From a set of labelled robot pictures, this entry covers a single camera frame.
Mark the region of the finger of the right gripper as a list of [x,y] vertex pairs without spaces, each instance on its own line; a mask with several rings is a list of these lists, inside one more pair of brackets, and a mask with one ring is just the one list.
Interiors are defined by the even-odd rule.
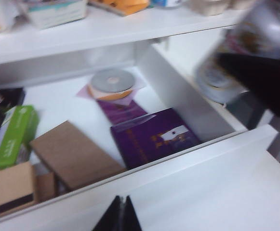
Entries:
[[218,64],[280,116],[280,59],[221,53]]

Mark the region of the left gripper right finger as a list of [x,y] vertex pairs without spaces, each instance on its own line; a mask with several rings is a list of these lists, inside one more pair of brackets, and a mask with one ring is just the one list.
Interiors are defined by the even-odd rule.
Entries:
[[137,218],[134,206],[130,196],[126,197],[124,208],[124,230],[125,231],[142,231],[141,225]]

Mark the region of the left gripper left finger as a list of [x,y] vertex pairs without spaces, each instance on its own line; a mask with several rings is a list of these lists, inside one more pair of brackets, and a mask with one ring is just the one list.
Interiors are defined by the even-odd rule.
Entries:
[[120,197],[116,196],[93,228],[93,231],[116,231],[120,216],[120,204]]

